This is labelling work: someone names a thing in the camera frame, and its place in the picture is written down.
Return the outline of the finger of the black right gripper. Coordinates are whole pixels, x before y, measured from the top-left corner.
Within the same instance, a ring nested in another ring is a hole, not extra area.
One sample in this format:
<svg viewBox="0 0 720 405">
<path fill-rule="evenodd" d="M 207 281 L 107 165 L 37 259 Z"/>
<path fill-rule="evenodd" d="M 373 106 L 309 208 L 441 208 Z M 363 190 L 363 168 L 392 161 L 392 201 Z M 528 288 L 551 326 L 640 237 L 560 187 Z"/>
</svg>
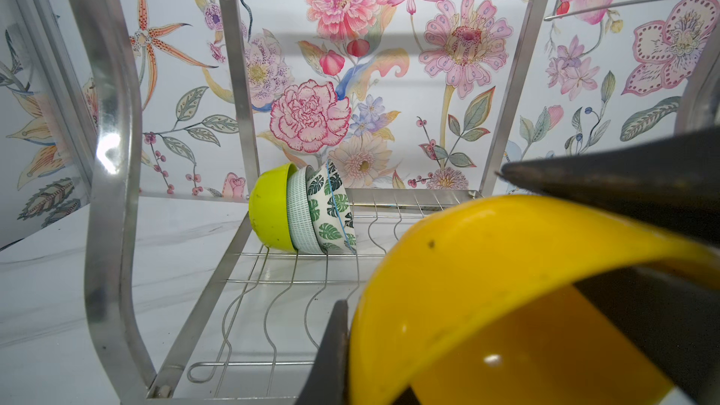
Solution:
<svg viewBox="0 0 720 405">
<path fill-rule="evenodd" d="M 527 191 L 719 242 L 719 130 L 630 148 L 506 163 L 503 180 Z"/>
<path fill-rule="evenodd" d="M 574 286 L 697 404 L 719 402 L 719 290 L 650 266 Z"/>
</svg>

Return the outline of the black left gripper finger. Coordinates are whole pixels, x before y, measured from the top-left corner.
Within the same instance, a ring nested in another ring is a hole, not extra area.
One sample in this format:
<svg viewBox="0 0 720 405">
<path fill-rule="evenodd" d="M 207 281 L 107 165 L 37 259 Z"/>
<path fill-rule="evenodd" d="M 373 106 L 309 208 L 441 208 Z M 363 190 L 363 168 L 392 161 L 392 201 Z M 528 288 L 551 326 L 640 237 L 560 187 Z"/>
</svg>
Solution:
<svg viewBox="0 0 720 405">
<path fill-rule="evenodd" d="M 347 372 L 350 343 L 349 306 L 334 304 L 309 377 L 295 405 L 347 404 Z"/>
</svg>

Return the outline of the pale teal ceramic bowl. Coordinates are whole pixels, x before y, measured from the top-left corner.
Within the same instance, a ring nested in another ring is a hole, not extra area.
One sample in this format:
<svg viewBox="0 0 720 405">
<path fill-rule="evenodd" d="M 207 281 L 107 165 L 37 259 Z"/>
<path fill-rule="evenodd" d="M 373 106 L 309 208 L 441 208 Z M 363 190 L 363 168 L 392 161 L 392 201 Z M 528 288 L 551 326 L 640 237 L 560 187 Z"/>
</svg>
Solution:
<svg viewBox="0 0 720 405">
<path fill-rule="evenodd" d="M 308 167 L 303 167 L 289 178 L 288 220 L 294 248 L 307 254 L 321 254 L 323 250 L 315 234 L 306 191 L 307 175 L 311 173 Z"/>
</svg>

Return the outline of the yellow plastic bowl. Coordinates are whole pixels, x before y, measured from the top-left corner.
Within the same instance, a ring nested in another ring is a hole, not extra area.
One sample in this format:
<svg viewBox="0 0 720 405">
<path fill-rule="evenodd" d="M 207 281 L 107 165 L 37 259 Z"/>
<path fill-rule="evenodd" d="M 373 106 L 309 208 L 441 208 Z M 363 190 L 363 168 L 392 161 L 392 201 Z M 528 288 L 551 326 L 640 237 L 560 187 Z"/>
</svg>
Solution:
<svg viewBox="0 0 720 405">
<path fill-rule="evenodd" d="M 542 196 L 475 200 L 421 219 L 373 272 L 352 321 L 354 404 L 388 404 L 506 314 L 576 281 L 643 264 L 717 286 L 707 246 Z"/>
</svg>

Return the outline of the green leaf pattern bowl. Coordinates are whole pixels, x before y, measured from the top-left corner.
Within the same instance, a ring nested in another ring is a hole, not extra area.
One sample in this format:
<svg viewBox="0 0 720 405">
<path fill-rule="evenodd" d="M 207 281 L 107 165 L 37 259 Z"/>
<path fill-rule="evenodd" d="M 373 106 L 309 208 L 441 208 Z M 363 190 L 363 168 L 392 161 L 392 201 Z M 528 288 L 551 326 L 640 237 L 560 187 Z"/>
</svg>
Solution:
<svg viewBox="0 0 720 405">
<path fill-rule="evenodd" d="M 356 254 L 351 201 L 341 174 L 330 159 L 307 178 L 306 191 L 311 222 L 322 252 Z"/>
</svg>

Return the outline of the lime green plastic bowl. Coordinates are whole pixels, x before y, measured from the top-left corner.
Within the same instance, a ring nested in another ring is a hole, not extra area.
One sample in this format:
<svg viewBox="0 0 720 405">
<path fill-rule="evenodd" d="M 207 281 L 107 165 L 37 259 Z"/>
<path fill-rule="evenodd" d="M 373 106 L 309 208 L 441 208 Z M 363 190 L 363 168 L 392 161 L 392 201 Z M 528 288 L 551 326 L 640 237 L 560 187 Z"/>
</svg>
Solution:
<svg viewBox="0 0 720 405">
<path fill-rule="evenodd" d="M 249 195 L 249 218 L 256 236 L 270 249 L 293 252 L 288 217 L 288 183 L 297 171 L 290 162 L 264 172 Z"/>
</svg>

